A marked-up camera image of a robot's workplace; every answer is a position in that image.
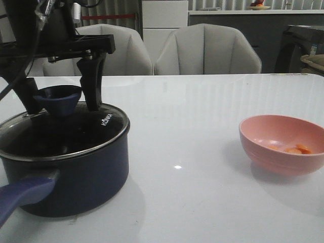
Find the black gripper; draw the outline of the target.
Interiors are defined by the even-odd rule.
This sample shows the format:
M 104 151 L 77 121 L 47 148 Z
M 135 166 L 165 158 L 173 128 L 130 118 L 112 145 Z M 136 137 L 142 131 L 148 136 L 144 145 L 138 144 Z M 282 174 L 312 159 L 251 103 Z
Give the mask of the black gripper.
M 1 77 L 8 83 L 1 91 L 1 99 L 13 90 L 28 114 L 36 114 L 41 107 L 34 99 L 38 88 L 35 79 L 25 70 L 33 57 L 55 57 L 58 60 L 84 57 L 87 51 L 97 52 L 81 58 L 77 67 L 80 84 L 89 111 L 101 107 L 102 72 L 106 53 L 115 51 L 112 34 L 77 34 L 71 8 L 74 1 L 3 1 L 15 40 L 1 44 Z

